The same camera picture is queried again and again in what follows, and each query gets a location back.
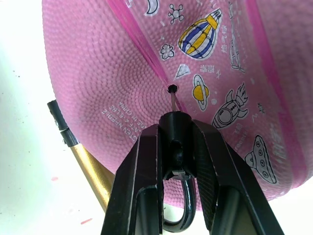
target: pink stripe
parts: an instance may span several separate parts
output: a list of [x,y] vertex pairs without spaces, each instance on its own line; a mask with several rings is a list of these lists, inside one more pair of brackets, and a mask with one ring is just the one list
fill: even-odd
[[308,174],[308,170],[305,164],[305,158],[302,152],[301,145],[297,139],[293,120],[288,111],[288,106],[284,97],[283,89],[280,85],[280,79],[275,67],[274,58],[271,53],[270,45],[257,6],[257,2],[256,0],[246,0],[246,6],[250,22],[253,26],[253,34],[256,45],[262,59],[263,69],[269,83],[272,84],[282,107],[282,111],[278,115],[286,144],[286,151],[290,158],[291,168],[294,176],[292,187],[296,188],[305,182]]
[[[139,49],[143,57],[146,59],[148,64],[151,66],[152,70],[156,73],[158,78],[164,84],[165,89],[169,85],[167,75],[163,69],[162,64],[160,63],[158,57],[151,48],[148,40],[142,33],[139,25],[137,24],[136,19],[133,17],[131,11],[127,7],[126,3],[123,0],[107,0],[110,8],[119,19],[120,23],[128,33],[129,37]],[[176,104],[181,111],[186,112],[187,109],[182,102],[176,99]]]

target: pink stain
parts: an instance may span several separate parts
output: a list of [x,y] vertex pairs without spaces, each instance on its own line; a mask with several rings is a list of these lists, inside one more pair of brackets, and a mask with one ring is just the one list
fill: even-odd
[[86,223],[87,223],[87,222],[89,222],[89,221],[92,221],[92,218],[87,219],[87,220],[85,220],[85,221],[81,222],[80,224],[86,224]]

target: pink basketball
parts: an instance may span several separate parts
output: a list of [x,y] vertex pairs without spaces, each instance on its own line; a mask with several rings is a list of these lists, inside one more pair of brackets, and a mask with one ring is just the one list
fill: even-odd
[[[177,106],[212,124],[267,199],[313,174],[313,0],[43,0],[51,82],[78,140],[115,172]],[[180,182],[165,203],[182,207]]]

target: gold metal rod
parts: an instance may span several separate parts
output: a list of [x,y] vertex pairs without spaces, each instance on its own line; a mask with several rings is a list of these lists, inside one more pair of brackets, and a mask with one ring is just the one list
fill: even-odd
[[81,143],[70,148],[105,212],[113,187],[114,174],[99,163]]

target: hot air balloon illustration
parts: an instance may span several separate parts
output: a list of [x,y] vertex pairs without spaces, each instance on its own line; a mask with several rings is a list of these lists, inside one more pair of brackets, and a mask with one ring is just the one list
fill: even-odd
[[212,54],[222,20],[220,9],[192,24],[180,37],[178,47],[188,56],[203,60]]

